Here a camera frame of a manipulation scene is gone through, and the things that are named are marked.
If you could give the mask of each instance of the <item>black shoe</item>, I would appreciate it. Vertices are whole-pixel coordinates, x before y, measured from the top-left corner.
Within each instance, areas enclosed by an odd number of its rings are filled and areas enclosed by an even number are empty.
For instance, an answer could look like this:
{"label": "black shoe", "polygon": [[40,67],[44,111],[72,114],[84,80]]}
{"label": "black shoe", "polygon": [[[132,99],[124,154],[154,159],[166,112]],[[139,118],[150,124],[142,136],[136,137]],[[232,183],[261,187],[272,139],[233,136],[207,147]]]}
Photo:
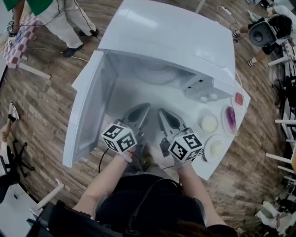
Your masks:
{"label": "black shoe", "polygon": [[76,53],[77,51],[81,50],[83,47],[83,45],[79,46],[78,48],[76,49],[72,49],[72,48],[67,48],[64,52],[63,52],[63,55],[64,57],[71,57],[74,55],[74,53]]}
{"label": "black shoe", "polygon": [[[94,36],[94,37],[97,37],[98,34],[99,34],[99,30],[98,29],[96,29],[96,31],[91,30],[90,32],[92,34],[91,36]],[[86,36],[86,34],[82,30],[80,30],[79,31],[79,36]]]}

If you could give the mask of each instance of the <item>wooden floor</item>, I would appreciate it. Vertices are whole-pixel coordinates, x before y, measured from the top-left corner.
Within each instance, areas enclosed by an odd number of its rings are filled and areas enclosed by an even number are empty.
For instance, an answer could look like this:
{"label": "wooden floor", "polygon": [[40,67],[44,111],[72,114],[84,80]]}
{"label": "wooden floor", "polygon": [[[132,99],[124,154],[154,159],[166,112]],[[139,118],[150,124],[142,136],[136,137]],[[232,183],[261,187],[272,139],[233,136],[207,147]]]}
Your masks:
{"label": "wooden floor", "polygon": [[[192,11],[198,4],[193,0],[178,1],[181,7]],[[100,30],[101,37],[121,0],[79,2]],[[179,6],[176,1],[167,2]],[[252,6],[244,0],[207,0],[201,14],[218,20],[217,5],[228,7],[236,17],[238,25],[233,27],[250,23],[247,9]],[[220,15],[226,27],[234,22],[231,16],[221,10]],[[95,38],[86,38],[84,43],[84,48],[75,56],[87,60],[99,43]],[[62,51],[65,44],[42,27],[30,47]],[[266,151],[283,155],[285,148],[284,135],[279,125],[274,123],[279,114],[274,106],[277,97],[271,88],[280,71],[277,67],[267,67],[269,58],[249,68],[247,61],[256,50],[247,37],[235,44],[236,68],[244,89],[251,96],[251,103],[226,156],[211,178],[204,182],[216,210],[232,227],[242,227],[244,220],[246,223],[254,221],[253,215],[260,203],[264,199],[273,200],[283,188],[280,184],[283,173],[277,169],[277,162],[265,158]],[[56,186],[55,179],[59,179],[66,185],[59,199],[74,206],[98,173],[102,155],[102,151],[97,149],[71,170],[62,165],[67,125],[75,98],[71,84],[86,62],[66,59],[61,54],[44,50],[30,50],[26,56],[29,58],[27,64],[52,75],[51,80],[45,81],[21,69],[8,69],[0,90],[1,122],[7,119],[8,104],[12,101],[22,119],[13,125],[10,140],[17,138],[20,142],[28,143],[25,161],[36,168],[36,171],[21,180],[27,189],[40,200]],[[103,166],[110,159],[110,156],[106,156]]]}

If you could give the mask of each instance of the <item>white pants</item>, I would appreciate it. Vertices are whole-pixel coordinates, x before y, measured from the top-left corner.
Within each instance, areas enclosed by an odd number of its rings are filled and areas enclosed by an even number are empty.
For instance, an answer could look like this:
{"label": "white pants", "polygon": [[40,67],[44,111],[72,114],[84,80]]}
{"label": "white pants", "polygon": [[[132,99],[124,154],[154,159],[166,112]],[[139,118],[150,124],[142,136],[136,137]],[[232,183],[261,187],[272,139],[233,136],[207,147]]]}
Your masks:
{"label": "white pants", "polygon": [[47,24],[46,27],[72,49],[83,43],[70,23],[80,28],[87,36],[91,36],[90,30],[96,31],[96,26],[78,6],[76,0],[53,0],[50,6],[38,15],[39,20]]}

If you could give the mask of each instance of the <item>sneaker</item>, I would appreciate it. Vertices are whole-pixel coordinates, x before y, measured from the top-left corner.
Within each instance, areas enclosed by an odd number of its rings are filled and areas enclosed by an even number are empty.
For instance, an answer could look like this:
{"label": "sneaker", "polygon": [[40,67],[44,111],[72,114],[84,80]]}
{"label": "sneaker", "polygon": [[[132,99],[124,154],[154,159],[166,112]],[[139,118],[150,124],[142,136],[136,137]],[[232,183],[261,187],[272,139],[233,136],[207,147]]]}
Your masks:
{"label": "sneaker", "polygon": [[237,31],[232,32],[232,36],[234,38],[238,38],[239,36],[241,36],[241,34],[239,34]]}
{"label": "sneaker", "polygon": [[250,67],[253,66],[256,63],[256,62],[254,62],[254,59],[255,59],[255,57],[251,57],[250,58],[250,60],[248,62],[248,64],[249,64]]}
{"label": "sneaker", "polygon": [[[91,30],[91,33],[92,33],[91,36],[97,37],[99,34],[99,30],[98,29],[96,29],[96,31]],[[80,30],[79,36],[86,36],[86,34],[82,30]]]}
{"label": "sneaker", "polygon": [[19,117],[19,113],[18,113],[18,111],[17,111],[17,109],[16,109],[16,107],[14,106],[14,104],[13,103],[10,103],[9,104],[9,111],[8,111],[8,118],[12,121],[12,122],[14,122],[15,120],[19,120],[20,119],[20,117]]}
{"label": "sneaker", "polygon": [[79,46],[76,49],[72,49],[72,48],[67,48],[64,52],[63,55],[64,57],[71,57],[73,56],[77,51],[81,50],[83,47],[83,44],[81,46]]}

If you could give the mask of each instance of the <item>white glove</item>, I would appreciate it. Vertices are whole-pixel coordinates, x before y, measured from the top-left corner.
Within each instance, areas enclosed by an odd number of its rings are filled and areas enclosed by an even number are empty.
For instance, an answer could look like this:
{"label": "white glove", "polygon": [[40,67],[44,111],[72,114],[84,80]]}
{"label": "white glove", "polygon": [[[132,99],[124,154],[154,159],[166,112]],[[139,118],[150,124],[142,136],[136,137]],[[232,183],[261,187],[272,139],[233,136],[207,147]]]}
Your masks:
{"label": "white glove", "polygon": [[190,165],[192,163],[192,159],[190,160],[186,160],[186,161],[181,161],[179,160],[177,157],[175,157],[174,155],[172,155],[173,159],[174,159],[174,163],[175,163],[175,167],[176,169],[181,169],[186,165]]}
{"label": "white glove", "polygon": [[268,13],[268,16],[271,16],[271,15],[273,14],[272,10],[273,10],[272,7],[267,8],[266,11],[267,11],[267,13]]}

